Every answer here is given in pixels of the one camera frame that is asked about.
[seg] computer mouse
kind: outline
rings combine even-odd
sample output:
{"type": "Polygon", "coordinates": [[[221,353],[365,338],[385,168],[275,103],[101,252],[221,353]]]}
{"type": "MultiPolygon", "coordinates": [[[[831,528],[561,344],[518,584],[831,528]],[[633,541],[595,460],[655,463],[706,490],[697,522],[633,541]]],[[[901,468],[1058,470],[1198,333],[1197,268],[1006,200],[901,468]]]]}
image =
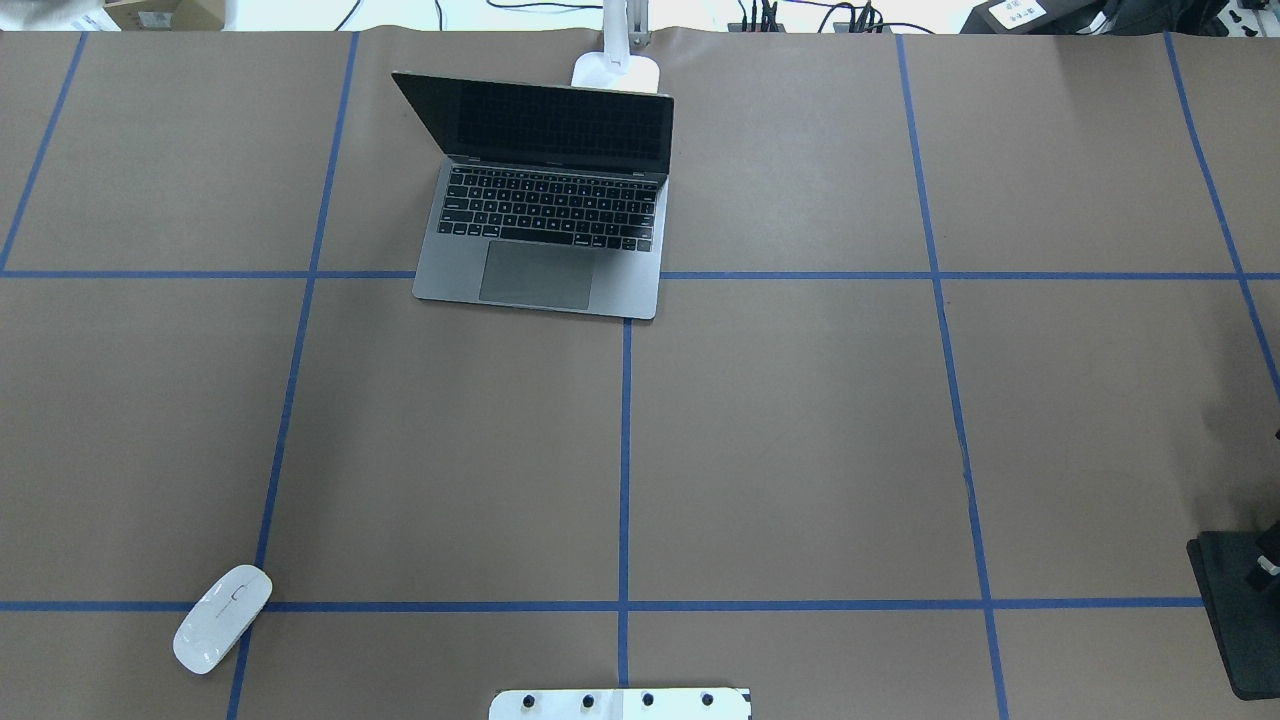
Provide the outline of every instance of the computer mouse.
{"type": "Polygon", "coordinates": [[[183,667],[204,675],[227,656],[271,597],[271,578],[252,565],[238,565],[209,588],[173,635],[173,653],[183,667]]]}

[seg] black laptop screen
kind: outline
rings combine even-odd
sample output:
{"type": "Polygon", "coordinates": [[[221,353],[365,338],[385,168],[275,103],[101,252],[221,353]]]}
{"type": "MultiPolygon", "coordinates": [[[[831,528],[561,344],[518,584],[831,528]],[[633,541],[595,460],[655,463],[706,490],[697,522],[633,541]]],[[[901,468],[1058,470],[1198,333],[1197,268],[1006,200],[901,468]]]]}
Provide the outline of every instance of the black laptop screen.
{"type": "Polygon", "coordinates": [[[669,96],[393,73],[449,155],[666,173],[669,96]]]}

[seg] keyboard key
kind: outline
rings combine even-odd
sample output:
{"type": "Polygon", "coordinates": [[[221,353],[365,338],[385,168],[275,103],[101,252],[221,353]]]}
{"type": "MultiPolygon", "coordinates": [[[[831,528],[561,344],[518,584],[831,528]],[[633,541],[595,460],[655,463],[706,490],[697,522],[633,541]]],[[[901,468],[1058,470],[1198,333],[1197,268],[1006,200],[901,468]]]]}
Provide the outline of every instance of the keyboard key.
{"type": "Polygon", "coordinates": [[[532,242],[553,242],[556,245],[571,245],[573,234],[567,232],[535,231],[525,228],[502,228],[503,240],[527,240],[532,242]]]}

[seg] white mouse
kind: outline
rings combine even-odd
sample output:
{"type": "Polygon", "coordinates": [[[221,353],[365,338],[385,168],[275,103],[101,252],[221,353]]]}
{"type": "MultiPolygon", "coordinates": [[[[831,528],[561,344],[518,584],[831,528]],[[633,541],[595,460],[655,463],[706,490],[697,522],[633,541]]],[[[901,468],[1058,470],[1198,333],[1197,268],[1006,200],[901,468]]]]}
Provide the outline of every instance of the white mouse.
{"type": "Polygon", "coordinates": [[[173,635],[173,653],[197,675],[212,670],[271,597],[271,578],[252,565],[223,575],[173,635]]]}

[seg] vertical blue line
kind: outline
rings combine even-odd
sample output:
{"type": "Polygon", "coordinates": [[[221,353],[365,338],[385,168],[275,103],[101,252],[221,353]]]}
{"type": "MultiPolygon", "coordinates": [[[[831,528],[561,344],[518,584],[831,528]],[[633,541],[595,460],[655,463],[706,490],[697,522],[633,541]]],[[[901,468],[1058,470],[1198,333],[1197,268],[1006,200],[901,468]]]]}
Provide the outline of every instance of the vertical blue line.
{"type": "Polygon", "coordinates": [[[631,319],[622,320],[622,442],[618,489],[618,687],[628,687],[631,602],[631,319]]]}
{"type": "MultiPolygon", "coordinates": [[[[325,224],[329,219],[329,196],[333,192],[333,177],[338,168],[338,152],[342,149],[342,128],[347,117],[347,101],[351,99],[351,78],[356,70],[356,49],[360,46],[360,33],[351,33],[347,49],[347,69],[342,81],[342,95],[338,99],[338,118],[333,127],[333,140],[329,145],[329,164],[325,168],[324,190],[320,193],[320,210],[316,214],[316,233],[311,243],[311,264],[307,270],[307,286],[302,293],[302,309],[298,311],[298,329],[293,338],[293,357],[289,363],[289,379],[284,387],[284,404],[280,410],[280,427],[275,436],[275,454],[271,457],[271,477],[266,486],[266,500],[262,503],[262,524],[257,534],[257,552],[253,564],[259,568],[266,562],[266,543],[271,534],[271,518],[275,514],[275,496],[280,484],[280,469],[284,465],[284,447],[289,436],[289,423],[293,419],[293,397],[298,387],[298,369],[302,365],[302,351],[307,337],[307,324],[311,318],[311,299],[315,295],[316,272],[320,264],[320,249],[324,243],[325,224]]],[[[241,638],[236,656],[236,676],[232,679],[230,698],[227,702],[227,720],[236,720],[239,714],[241,691],[244,687],[244,669],[248,664],[251,634],[241,638]]]]}
{"type": "Polygon", "coordinates": [[[45,152],[49,150],[49,142],[54,138],[54,128],[58,127],[58,118],[63,114],[63,105],[67,102],[67,94],[70,92],[72,79],[76,77],[76,69],[79,68],[79,59],[84,54],[84,44],[88,41],[88,33],[82,32],[79,42],[76,44],[76,53],[72,54],[72,63],[67,67],[67,77],[63,78],[63,88],[58,91],[58,101],[54,102],[54,111],[49,114],[49,124],[45,126],[45,136],[40,138],[40,146],[36,149],[36,159],[31,163],[31,172],[27,173],[27,184],[22,188],[22,196],[18,199],[18,208],[13,213],[13,222],[9,223],[9,233],[4,238],[4,247],[0,249],[0,270],[4,270],[5,264],[9,263],[9,252],[13,251],[13,243],[18,240],[18,228],[22,227],[22,215],[27,211],[27,202],[31,200],[31,192],[36,188],[36,178],[40,176],[40,167],[45,164],[45,152]]]}
{"type": "Polygon", "coordinates": [[[1178,64],[1174,36],[1167,31],[1165,32],[1165,50],[1169,53],[1169,67],[1174,72],[1174,86],[1178,87],[1178,101],[1183,106],[1183,119],[1187,120],[1187,133],[1192,138],[1192,150],[1196,151],[1196,160],[1199,163],[1201,174],[1204,176],[1204,187],[1208,188],[1208,197],[1213,202],[1217,227],[1222,231],[1226,252],[1231,256],[1231,265],[1235,268],[1235,274],[1240,283],[1240,293],[1244,295],[1244,305],[1248,307],[1249,320],[1253,323],[1253,334],[1258,338],[1258,346],[1262,348],[1262,359],[1266,361],[1267,373],[1271,375],[1271,389],[1275,392],[1276,398],[1280,400],[1280,373],[1276,372],[1271,343],[1267,342],[1267,333],[1262,328],[1262,318],[1258,315],[1258,307],[1253,302],[1253,291],[1249,290],[1249,279],[1244,277],[1244,264],[1240,261],[1240,254],[1235,247],[1235,238],[1231,237],[1231,228],[1226,223],[1226,213],[1222,210],[1222,201],[1217,195],[1217,184],[1213,182],[1213,174],[1208,169],[1208,160],[1204,159],[1204,149],[1201,145],[1199,133],[1196,132],[1196,119],[1192,118],[1192,105],[1187,100],[1187,86],[1183,83],[1183,70],[1178,64]]]}
{"type": "Polygon", "coordinates": [[[951,393],[951,419],[960,442],[965,491],[969,496],[969,530],[973,534],[973,555],[978,566],[978,588],[982,592],[983,620],[987,625],[987,651],[991,655],[991,675],[996,687],[996,708],[1001,720],[1009,720],[1009,701],[1005,692],[1005,671],[1000,659],[1000,638],[996,633],[996,611],[991,605],[991,582],[987,574],[987,552],[982,541],[982,521],[978,514],[978,492],[973,483],[973,465],[969,461],[969,437],[964,425],[964,407],[960,404],[960,386],[956,380],[955,355],[951,350],[951,328],[947,324],[946,300],[942,296],[942,277],[938,251],[933,241],[933,219],[929,213],[929,193],[924,182],[924,163],[920,159],[920,137],[915,124],[915,104],[911,100],[911,79],[906,65],[906,46],[902,36],[896,36],[897,65],[902,78],[902,101],[906,105],[906,129],[911,140],[911,160],[915,164],[915,188],[920,196],[920,219],[924,224],[924,245],[929,254],[929,273],[933,275],[933,305],[938,315],[942,336],[942,359],[947,369],[947,389],[951,393]]]}

